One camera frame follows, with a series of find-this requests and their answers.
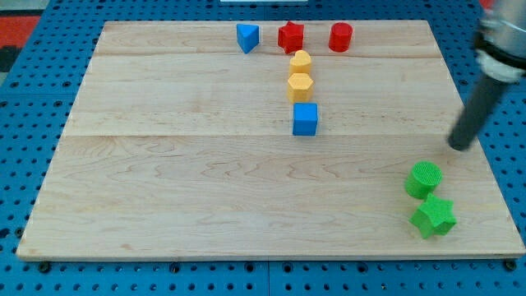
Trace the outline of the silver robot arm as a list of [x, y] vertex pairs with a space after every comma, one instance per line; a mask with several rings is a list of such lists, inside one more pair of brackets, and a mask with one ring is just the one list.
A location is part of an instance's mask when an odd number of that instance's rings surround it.
[[480, 0], [473, 45], [482, 75], [447, 137], [467, 150], [510, 85], [525, 76], [525, 0]]

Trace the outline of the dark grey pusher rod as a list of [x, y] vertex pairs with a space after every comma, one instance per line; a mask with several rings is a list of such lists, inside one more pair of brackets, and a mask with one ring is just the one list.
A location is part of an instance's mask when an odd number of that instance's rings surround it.
[[508, 82], [482, 74], [447, 137], [452, 149], [466, 151], [472, 145], [496, 106], [496, 102], [509, 87]]

